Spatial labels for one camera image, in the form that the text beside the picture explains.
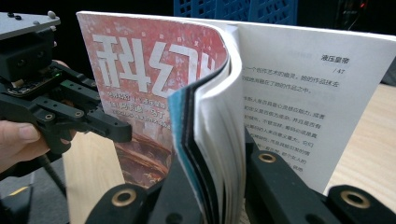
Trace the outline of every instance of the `red magazine cover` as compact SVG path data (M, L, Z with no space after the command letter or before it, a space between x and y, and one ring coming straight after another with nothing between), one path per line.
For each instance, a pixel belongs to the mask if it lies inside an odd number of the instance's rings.
M209 26L155 17L79 12L78 22L103 108L133 127L115 143L125 182L149 188L172 162L167 96L220 69L228 59Z

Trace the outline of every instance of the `bolt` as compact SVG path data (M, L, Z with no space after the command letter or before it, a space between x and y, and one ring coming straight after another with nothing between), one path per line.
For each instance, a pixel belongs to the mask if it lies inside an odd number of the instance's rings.
M46 115L46 119L52 119L53 116L51 114Z
M42 57L44 57L44 51L43 51L43 50L40 50L40 51L37 53L37 58L42 58Z
M78 112L76 112L76 114L75 114L75 117L76 117L76 118L79 118L79 117L82 117L82 116L84 116L84 113L83 113L82 111L78 111Z
M56 14L53 11L49 11L47 15L53 20L56 19Z
M268 163L271 163L271 162L276 161L276 157L274 157L274 156L271 155L271 154L267 154L267 153L262 153L262 154L260 154L260 155L259 155L259 159L260 159L261 161L268 162Z
M26 61L25 61L24 59L20 59L20 60L17 62L17 66L18 66L18 67L22 67L22 66L24 66L24 65L26 65Z

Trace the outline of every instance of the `black plastic part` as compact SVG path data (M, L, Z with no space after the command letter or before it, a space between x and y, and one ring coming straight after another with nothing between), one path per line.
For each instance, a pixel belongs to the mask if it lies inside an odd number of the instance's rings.
M65 80L60 85L62 100L69 100L78 108L84 108L87 113L88 110L96 109L101 103L100 96L97 91L89 89L85 86L79 85L70 80Z
M148 205L148 210L152 211L154 210L155 203L158 200L158 197L160 196L161 189L163 188L163 182L165 181L166 178L162 179L160 182L156 183L155 185L151 186L149 189L147 189L147 205Z
M53 153L61 154L70 148L70 144L64 144L61 141L61 133L56 133L50 128L55 124L54 113L42 109L35 103L2 93L0 93L0 105L1 119L34 124L43 134Z
M44 96L38 96L33 100L33 103L41 106L47 111L56 114L57 117L64 117L70 119L70 121L82 122L84 120L84 111L74 108L70 105L64 105L57 101L53 101L50 98Z
M146 190L131 184L118 185L102 197L85 223L146 223L149 215Z
M32 203L33 187L28 186L15 195L8 195L1 200L3 212L7 216L7 221L12 224L28 223L30 207Z
M14 82L49 66L53 41L50 28L0 41L0 76Z
M326 204L343 223L396 223L396 216L389 208L366 191L352 186L331 188Z
M189 180L178 160L173 160L149 224L204 223Z
M253 153L253 151L259 150L257 148L256 143L254 142L253 137L250 135L248 130L245 128L245 151L246 151L246 163L247 167L250 165L250 155Z
M251 224L340 223L316 193L273 152L255 150L251 154L246 198Z
M97 133L114 142L123 143L132 140L132 126L97 109L87 114L86 131Z
M69 67L63 66L55 61L52 61L51 66L56 67L60 70L63 71L63 73L67 74L68 79L77 82L77 83L81 83L84 86L91 88L93 90L96 90L96 82L93 79L90 79L88 77L86 77L84 74L77 72Z

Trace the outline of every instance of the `cable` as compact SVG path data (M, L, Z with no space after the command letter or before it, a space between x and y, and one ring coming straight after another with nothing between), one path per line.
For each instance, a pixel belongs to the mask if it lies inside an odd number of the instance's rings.
M55 182L56 186L58 186L59 190L64 195L64 197L67 198L66 187L64 186L64 182L61 180L61 178L53 170L52 166L50 165L50 160L47 157L47 155L42 155L42 156L38 157L37 159L40 162L41 166L44 167L46 172L49 174L49 176Z

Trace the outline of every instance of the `table surface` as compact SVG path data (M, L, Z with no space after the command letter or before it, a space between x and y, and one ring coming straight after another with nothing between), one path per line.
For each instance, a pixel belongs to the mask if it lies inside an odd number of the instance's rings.
M396 88L379 85L325 190L351 185L396 212ZM83 223L110 188L124 183L113 142L78 133L64 153L70 223Z

